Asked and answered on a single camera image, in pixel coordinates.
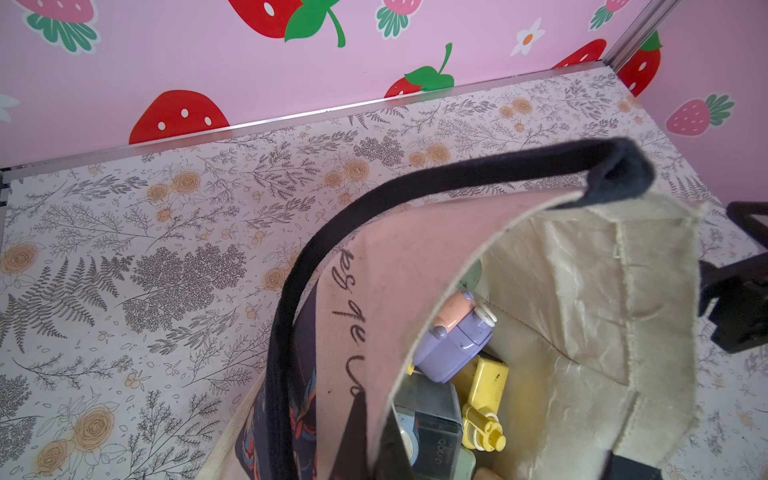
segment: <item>strawberry decal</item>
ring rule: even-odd
[[[129,144],[229,127],[221,110],[195,91],[171,90],[155,98],[136,122]]]
[[[400,78],[392,85],[392,87],[389,87],[384,98],[412,94],[417,91],[432,91],[452,87],[453,77],[442,73],[442,69],[445,68],[445,64],[448,63],[452,50],[452,43],[445,46],[445,59],[442,61],[440,71],[435,70],[433,67],[421,67],[415,69],[411,73],[406,73],[405,77]]]
[[[93,29],[96,8],[91,0],[15,0],[28,11],[24,22],[51,45],[74,55],[94,52],[99,34]]]
[[[598,61],[607,46],[608,42],[602,38],[590,41],[585,46],[567,56],[565,60],[558,63],[553,68],[567,67],[569,65],[576,65],[587,61]]]
[[[618,72],[618,77],[637,97],[650,84],[661,66],[661,42],[655,31]]]
[[[629,0],[607,0],[605,5],[598,8],[589,23],[590,30],[597,30],[613,18],[614,13],[618,12],[629,3]]]
[[[667,130],[671,134],[695,137],[701,135],[710,125],[719,127],[730,117],[729,110],[735,105],[728,101],[728,95],[718,97],[712,94],[706,100],[699,98],[687,102],[678,108],[667,120]]]
[[[376,23],[382,37],[397,38],[401,31],[408,28],[408,15],[413,15],[422,4],[422,0],[384,0],[384,5],[376,12]]]
[[[339,0],[230,0],[235,12],[253,30],[265,37],[285,38],[285,41],[311,37],[329,16],[341,48],[346,45],[346,37],[331,10],[337,3]]]

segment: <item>green strawberry leaves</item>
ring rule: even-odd
[[[33,13],[27,17],[27,24],[34,30],[40,31],[42,37],[49,43],[61,45],[71,53],[78,53],[78,48],[91,51],[91,41],[98,39],[96,31],[82,23],[67,23],[52,20],[40,14]]]
[[[376,18],[379,20],[378,29],[384,38],[390,35],[396,38],[400,35],[400,30],[408,26],[408,15],[396,14],[387,7],[381,7],[376,13]]]
[[[415,69],[411,73],[406,73],[406,80],[408,83],[421,87],[422,91],[442,90],[443,88],[452,87],[454,85],[453,77],[442,73],[443,68],[445,68],[445,65],[448,63],[452,51],[453,44],[447,44],[445,46],[445,58],[442,61],[440,71],[435,70],[434,67],[421,67]]]
[[[320,27],[323,26],[326,15],[328,15],[333,22],[333,26],[336,28],[336,34],[339,37],[339,48],[346,45],[346,37],[339,19],[331,11],[331,7],[338,2],[339,0],[303,0],[304,5],[297,8],[288,20],[285,41],[293,40],[294,38],[309,38],[316,34]]]
[[[661,44],[661,40],[659,40],[659,32],[654,31],[654,33],[650,34],[650,37],[643,42],[643,45],[640,47],[640,50],[642,51],[656,51],[659,48],[663,47]]]
[[[589,22],[589,29],[597,30],[598,28],[602,27],[605,22],[611,20],[613,16],[614,14],[609,12],[608,9],[604,6],[598,8],[594,13],[594,17],[592,17],[592,20]]]
[[[717,94],[707,97],[705,103],[710,109],[710,124],[715,127],[719,127],[726,118],[730,117],[729,110],[736,105],[735,102],[728,101],[728,95],[717,97]]]

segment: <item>white flower decal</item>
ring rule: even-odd
[[[11,115],[5,111],[6,108],[15,107],[20,102],[8,95],[0,94],[0,121],[4,121],[6,124],[11,123]]]
[[[527,55],[531,51],[531,45],[537,41],[544,34],[544,30],[540,30],[541,17],[533,22],[530,28],[524,29],[518,32],[518,44],[515,45],[515,49],[509,56],[514,57],[518,52],[522,52],[523,55]]]

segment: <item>red strawberry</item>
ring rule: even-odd
[[[442,61],[440,71],[435,70],[433,67],[421,67],[415,69],[411,73],[406,73],[404,78],[400,78],[392,85],[392,87],[389,87],[384,98],[412,94],[417,91],[432,91],[452,87],[454,84],[453,77],[442,73],[445,64],[448,63],[448,58],[451,56],[452,50],[452,43],[445,46],[445,59]]]
[[[607,46],[608,42],[602,38],[590,41],[585,46],[567,56],[565,60],[558,63],[553,68],[567,67],[569,65],[585,63],[586,61],[600,60],[600,57],[603,55],[605,47]]]
[[[235,12],[253,30],[265,37],[308,38],[316,34],[326,19],[331,18],[336,34],[339,36],[339,47],[346,45],[344,31],[339,19],[331,11],[339,0],[230,0]]]
[[[645,90],[659,71],[662,46],[659,33],[655,31],[619,70],[619,78],[635,97]]]
[[[155,98],[136,122],[129,144],[229,127],[221,110],[195,91],[171,90]]]

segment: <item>pink wall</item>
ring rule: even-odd
[[[654,120],[724,202],[768,200],[768,2],[688,0],[659,28],[661,67],[639,95]],[[731,115],[697,136],[670,133],[683,104],[728,94]]]
[[[165,91],[199,92],[235,125],[381,98],[405,73],[439,69],[448,43],[443,73],[456,84],[545,70],[595,39],[610,48],[649,2],[632,0],[590,30],[604,0],[423,0],[407,29],[384,39],[383,0],[341,0],[331,7],[346,34],[338,48],[329,17],[315,35],[284,42],[254,31],[227,0],[62,1],[0,0],[0,167],[125,145]],[[276,16],[300,5],[270,1]],[[37,10],[55,17],[77,2],[95,7],[74,21],[98,33],[91,53],[73,55],[27,25]],[[538,18],[530,51],[511,56]]]

